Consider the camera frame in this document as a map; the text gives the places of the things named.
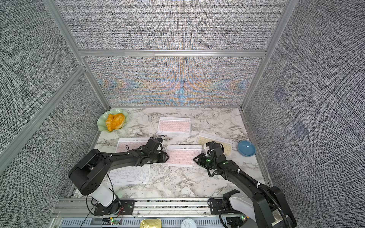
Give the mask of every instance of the aluminum frame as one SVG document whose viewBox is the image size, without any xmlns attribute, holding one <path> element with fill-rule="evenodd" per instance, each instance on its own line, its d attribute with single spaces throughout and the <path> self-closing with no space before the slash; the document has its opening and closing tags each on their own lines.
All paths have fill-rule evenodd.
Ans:
<svg viewBox="0 0 365 228">
<path fill-rule="evenodd" d="M 78 53 L 78 45 L 75 41 L 75 38 L 73 37 L 70 29 L 68 28 L 56 2 L 54 0 L 43 0 L 43 3 L 47 7 L 49 13 L 51 14 L 54 22 L 56 23 L 58 29 L 60 30 L 61 34 L 63 35 L 64 39 L 66 40 L 67 44 L 70 47 L 70 50 L 72 51 L 73 55 L 77 59 L 79 65 L 83 65 L 86 67 L 86 77 L 95 91 L 95 94 L 99 98 L 101 104 L 105 108 L 105 110 L 110 110 L 110 105 L 107 97 L 105 96 L 103 90 L 101 89 L 99 83 L 96 80 L 96 77 L 92 73 L 90 67 L 86 63 L 86 61 L 80 56 Z"/>
<path fill-rule="evenodd" d="M 240 106 L 112 106 L 111 108 L 240 108 Z"/>
<path fill-rule="evenodd" d="M 207 201 L 209 198 L 124 198 L 135 200 L 132 215 L 123 217 L 218 217 L 210 213 Z M 59 218 L 85 217 L 89 213 L 85 198 L 62 198 L 59 200 L 50 221 Z"/>
<path fill-rule="evenodd" d="M 38 130 L 47 116 L 53 111 L 58 102 L 64 97 L 72 85 L 77 81 L 86 68 L 79 66 L 73 74 L 61 85 L 57 92 L 48 100 L 48 102 L 39 110 L 39 112 L 29 121 L 21 133 L 0 154 L 0 174 L 8 167 L 16 155 L 21 151 L 24 145 Z"/>
<path fill-rule="evenodd" d="M 293 12 L 295 6 L 297 5 L 297 3 L 298 3 L 298 0 L 288 0 L 288 2 L 286 3 L 286 5 L 283 9 L 283 12 L 280 15 L 280 19 L 275 27 L 274 33 L 270 39 L 269 45 L 267 47 L 267 50 L 266 50 L 267 54 L 260 62 L 258 69 L 256 71 L 256 74 L 252 78 L 250 85 L 246 91 L 246 94 L 243 98 L 242 105 L 241 105 L 242 110 L 246 109 L 246 107 L 257 87 L 257 84 L 260 81 L 260 79 L 266 69 L 266 66 L 268 65 L 268 63 L 270 61 L 270 58 L 276 48 L 276 45 L 279 42 L 280 37 L 283 34 L 284 29 L 288 23 L 288 20 L 289 20 L 290 16 L 292 15 L 292 12 Z"/>
<path fill-rule="evenodd" d="M 265 57 L 265 50 L 99 50 L 80 49 L 78 54 L 86 56 L 126 57 Z"/>
</svg>

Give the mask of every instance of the pink keyboard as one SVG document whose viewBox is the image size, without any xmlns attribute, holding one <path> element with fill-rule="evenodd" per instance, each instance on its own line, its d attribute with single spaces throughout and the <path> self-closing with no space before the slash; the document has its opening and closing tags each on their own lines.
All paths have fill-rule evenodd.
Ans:
<svg viewBox="0 0 365 228">
<path fill-rule="evenodd" d="M 201 153 L 199 149 L 171 149 L 167 148 L 166 153 L 170 156 L 170 159 L 166 164 L 171 166 L 185 166 L 194 167 L 197 164 L 193 161 L 193 158 Z"/>
<path fill-rule="evenodd" d="M 130 141 L 130 142 L 126 142 L 126 141 L 119 141 L 118 145 L 116 146 L 116 153 L 120 153 L 120 152 L 127 152 L 128 150 L 126 149 L 126 145 L 129 147 L 129 149 L 137 149 L 140 146 L 146 145 L 147 141 Z"/>
<path fill-rule="evenodd" d="M 158 123 L 158 134 L 190 134 L 190 118 L 161 117 Z"/>
</svg>

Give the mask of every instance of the red wire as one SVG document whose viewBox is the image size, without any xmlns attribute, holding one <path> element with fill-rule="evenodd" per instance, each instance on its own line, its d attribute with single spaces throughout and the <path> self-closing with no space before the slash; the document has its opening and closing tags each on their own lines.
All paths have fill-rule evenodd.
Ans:
<svg viewBox="0 0 365 228">
<path fill-rule="evenodd" d="M 115 219 L 119 217 L 120 212 L 122 212 L 122 216 L 123 216 L 123 209 L 124 209 L 124 207 L 119 208 L 119 213 L 118 213 L 118 215 L 115 217 Z"/>
</svg>

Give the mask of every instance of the white cap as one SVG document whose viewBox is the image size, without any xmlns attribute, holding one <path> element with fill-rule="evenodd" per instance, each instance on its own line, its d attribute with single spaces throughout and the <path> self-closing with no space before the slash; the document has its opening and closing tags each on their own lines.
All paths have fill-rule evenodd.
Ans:
<svg viewBox="0 0 365 228">
<path fill-rule="evenodd" d="M 181 228 L 196 228 L 196 223 L 192 219 L 184 219 L 181 223 Z"/>
</svg>

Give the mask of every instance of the colorful patterned backdrop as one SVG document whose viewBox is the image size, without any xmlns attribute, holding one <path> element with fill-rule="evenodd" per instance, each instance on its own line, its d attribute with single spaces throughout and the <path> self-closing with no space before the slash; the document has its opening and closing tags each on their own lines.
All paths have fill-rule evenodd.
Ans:
<svg viewBox="0 0 365 228">
<path fill-rule="evenodd" d="M 254 57 L 87 57 L 112 107 L 237 106 Z"/>
</svg>

